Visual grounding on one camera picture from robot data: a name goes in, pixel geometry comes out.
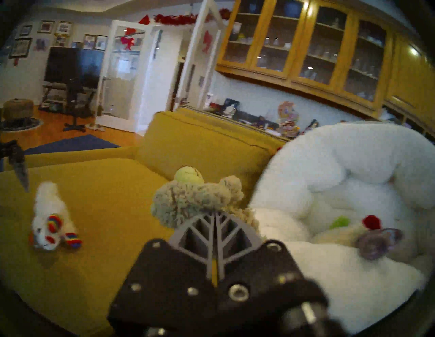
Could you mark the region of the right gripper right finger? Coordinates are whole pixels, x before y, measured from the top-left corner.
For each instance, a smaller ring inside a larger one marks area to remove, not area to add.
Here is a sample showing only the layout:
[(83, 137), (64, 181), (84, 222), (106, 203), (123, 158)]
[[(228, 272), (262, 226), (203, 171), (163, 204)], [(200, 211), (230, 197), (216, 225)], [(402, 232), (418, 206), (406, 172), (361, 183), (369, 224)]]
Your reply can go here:
[(326, 320), (328, 299), (278, 240), (262, 241), (252, 226), (215, 213), (216, 320)]

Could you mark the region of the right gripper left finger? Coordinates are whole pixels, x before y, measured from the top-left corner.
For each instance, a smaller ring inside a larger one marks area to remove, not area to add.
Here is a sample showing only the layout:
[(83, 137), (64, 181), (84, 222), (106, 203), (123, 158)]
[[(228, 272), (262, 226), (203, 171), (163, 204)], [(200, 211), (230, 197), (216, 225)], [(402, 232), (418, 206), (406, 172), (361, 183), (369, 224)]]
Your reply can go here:
[(214, 310), (214, 213), (195, 216), (139, 253), (108, 311), (114, 331), (193, 331)]

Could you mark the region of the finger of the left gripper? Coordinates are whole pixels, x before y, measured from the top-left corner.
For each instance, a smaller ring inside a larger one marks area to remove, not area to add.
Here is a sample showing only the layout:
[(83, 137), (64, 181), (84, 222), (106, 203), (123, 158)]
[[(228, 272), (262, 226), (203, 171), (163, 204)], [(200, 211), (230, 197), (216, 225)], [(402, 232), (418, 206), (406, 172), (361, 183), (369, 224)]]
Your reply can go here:
[(9, 164), (12, 166), (19, 182), (26, 192), (29, 192), (29, 178), (24, 150), (16, 140), (10, 142)]

